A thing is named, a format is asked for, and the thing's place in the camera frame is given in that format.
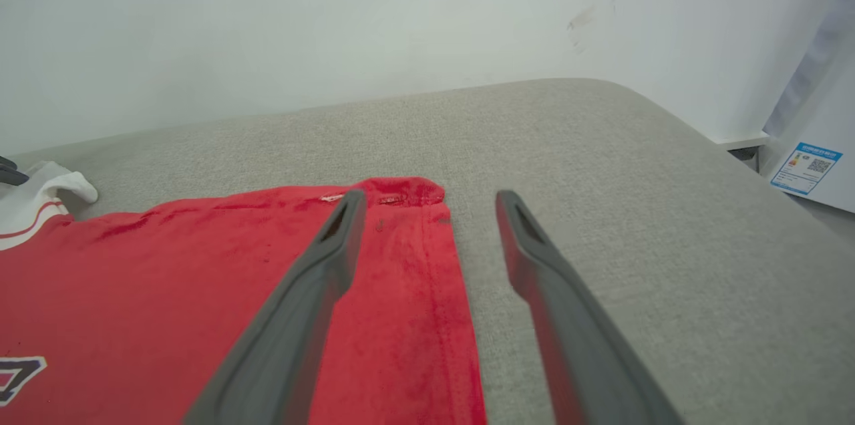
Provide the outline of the blue energy label sticker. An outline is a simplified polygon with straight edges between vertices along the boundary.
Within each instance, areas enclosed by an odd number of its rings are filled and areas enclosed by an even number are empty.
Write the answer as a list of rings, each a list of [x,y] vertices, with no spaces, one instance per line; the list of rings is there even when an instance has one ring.
[[[800,142],[769,183],[791,194],[809,196],[843,153]]]

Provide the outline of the red and white jersey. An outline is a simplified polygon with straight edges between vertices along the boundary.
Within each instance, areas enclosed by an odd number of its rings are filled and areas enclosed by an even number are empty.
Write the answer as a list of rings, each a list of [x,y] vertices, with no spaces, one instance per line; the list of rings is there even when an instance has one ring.
[[[334,306],[311,425],[486,425],[445,191],[421,176],[367,199]],[[76,221],[98,192],[49,162],[0,191],[0,425],[175,425],[345,196],[286,186]]]

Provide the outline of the white appliance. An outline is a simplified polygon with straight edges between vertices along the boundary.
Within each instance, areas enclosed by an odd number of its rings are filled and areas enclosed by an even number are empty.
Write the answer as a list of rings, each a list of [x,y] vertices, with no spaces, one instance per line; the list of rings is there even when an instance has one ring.
[[[763,132],[768,182],[800,142],[843,153],[809,196],[778,190],[855,214],[855,0],[830,2]]]

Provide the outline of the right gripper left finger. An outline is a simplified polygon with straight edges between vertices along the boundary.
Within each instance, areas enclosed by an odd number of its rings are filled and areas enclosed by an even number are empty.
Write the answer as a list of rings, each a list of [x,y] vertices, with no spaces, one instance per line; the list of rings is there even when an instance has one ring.
[[[184,425],[307,425],[334,306],[351,288],[367,201],[349,190],[290,266]]]

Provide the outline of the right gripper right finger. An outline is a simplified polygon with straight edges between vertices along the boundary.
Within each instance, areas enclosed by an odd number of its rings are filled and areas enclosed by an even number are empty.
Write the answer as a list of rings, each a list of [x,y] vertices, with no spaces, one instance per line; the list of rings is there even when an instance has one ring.
[[[534,322],[556,425],[683,425],[522,197],[498,191],[496,219],[509,282]]]

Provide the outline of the white low ledge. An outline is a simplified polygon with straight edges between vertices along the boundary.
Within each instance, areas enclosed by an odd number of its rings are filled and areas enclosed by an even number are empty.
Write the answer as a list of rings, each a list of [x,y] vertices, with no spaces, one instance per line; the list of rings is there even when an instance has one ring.
[[[750,138],[717,138],[713,141],[718,147],[730,152],[736,149],[763,147],[769,142],[769,139],[769,134],[760,132],[756,136],[750,136]]]

